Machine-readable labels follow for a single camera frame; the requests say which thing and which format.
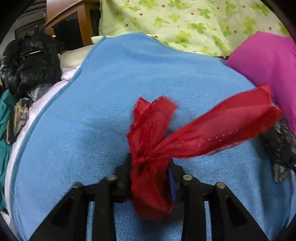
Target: red cloth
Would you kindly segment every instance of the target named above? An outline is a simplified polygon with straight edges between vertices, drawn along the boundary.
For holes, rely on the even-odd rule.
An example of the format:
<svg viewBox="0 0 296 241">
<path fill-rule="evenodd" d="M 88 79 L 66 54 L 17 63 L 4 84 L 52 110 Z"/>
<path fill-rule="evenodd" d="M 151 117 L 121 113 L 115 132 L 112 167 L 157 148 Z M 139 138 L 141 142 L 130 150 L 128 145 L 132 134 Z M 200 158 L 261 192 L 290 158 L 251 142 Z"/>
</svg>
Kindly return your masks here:
<svg viewBox="0 0 296 241">
<path fill-rule="evenodd" d="M 266 131 L 283 114 L 267 85 L 236 94 L 164 139 L 177 106 L 165 97 L 139 98 L 127 135 L 131 199 L 138 215 L 160 219 L 173 208 L 166 177 L 171 157 L 215 154 Z"/>
</svg>

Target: pink pillow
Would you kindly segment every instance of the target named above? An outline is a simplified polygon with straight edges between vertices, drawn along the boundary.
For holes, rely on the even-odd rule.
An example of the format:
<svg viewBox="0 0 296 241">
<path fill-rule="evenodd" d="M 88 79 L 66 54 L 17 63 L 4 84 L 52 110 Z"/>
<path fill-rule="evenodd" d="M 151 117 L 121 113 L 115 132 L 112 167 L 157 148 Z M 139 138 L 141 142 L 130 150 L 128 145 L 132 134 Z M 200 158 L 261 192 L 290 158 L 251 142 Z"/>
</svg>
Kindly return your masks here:
<svg viewBox="0 0 296 241">
<path fill-rule="evenodd" d="M 272 100 L 296 134 L 296 45 L 292 39 L 257 32 L 230 55 L 226 65 L 256 86 L 268 84 Z"/>
</svg>

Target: blue blanket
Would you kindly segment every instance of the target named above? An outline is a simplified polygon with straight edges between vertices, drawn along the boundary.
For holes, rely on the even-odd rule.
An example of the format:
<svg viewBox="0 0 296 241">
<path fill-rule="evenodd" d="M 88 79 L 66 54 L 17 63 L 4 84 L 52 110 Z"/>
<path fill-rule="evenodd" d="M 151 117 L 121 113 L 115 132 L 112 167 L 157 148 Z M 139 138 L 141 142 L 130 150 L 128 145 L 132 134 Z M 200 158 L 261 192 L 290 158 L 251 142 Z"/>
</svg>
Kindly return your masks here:
<svg viewBox="0 0 296 241">
<path fill-rule="evenodd" d="M 97 183 L 124 162 L 131 112 L 140 96 L 173 99 L 178 109 L 169 129 L 175 131 L 225 98 L 252 88 L 221 60 L 176 51 L 144 34 L 102 39 L 43 109 L 21 147 L 10 190 L 18 237 L 28 240 L 74 182 Z M 286 226 L 292 181 L 273 182 L 257 139 L 210 157 L 175 162 L 202 182 L 226 183 L 270 240 Z M 117 239 L 179 241 L 181 211 L 162 223 L 139 220 L 131 203 L 115 205 Z"/>
</svg>

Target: wooden cabinet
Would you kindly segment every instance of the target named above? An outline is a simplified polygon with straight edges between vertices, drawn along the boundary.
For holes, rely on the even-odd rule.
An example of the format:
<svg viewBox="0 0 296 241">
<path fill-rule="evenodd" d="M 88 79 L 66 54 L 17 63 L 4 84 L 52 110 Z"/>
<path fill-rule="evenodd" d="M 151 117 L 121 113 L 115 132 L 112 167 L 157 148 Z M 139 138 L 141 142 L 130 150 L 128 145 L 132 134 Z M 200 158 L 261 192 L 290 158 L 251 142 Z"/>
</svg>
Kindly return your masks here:
<svg viewBox="0 0 296 241">
<path fill-rule="evenodd" d="M 98 35 L 100 18 L 98 0 L 47 0 L 46 4 L 47 34 L 56 35 L 68 48 L 74 46 L 73 41 L 77 43 L 75 48 L 92 44 L 91 37 Z"/>
</svg>

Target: beige fabric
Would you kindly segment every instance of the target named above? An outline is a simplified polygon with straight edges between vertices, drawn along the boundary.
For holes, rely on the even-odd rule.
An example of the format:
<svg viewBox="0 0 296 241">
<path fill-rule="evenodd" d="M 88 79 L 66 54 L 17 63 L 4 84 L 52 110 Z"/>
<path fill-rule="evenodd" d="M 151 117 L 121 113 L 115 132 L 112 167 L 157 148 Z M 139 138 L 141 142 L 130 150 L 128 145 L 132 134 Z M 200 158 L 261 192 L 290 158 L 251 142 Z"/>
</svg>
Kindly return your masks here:
<svg viewBox="0 0 296 241">
<path fill-rule="evenodd" d="M 85 56 L 90 51 L 93 45 L 85 46 L 79 49 L 66 51 L 61 54 L 59 61 L 61 63 L 61 68 L 65 69 L 75 69 L 82 64 Z"/>
</svg>

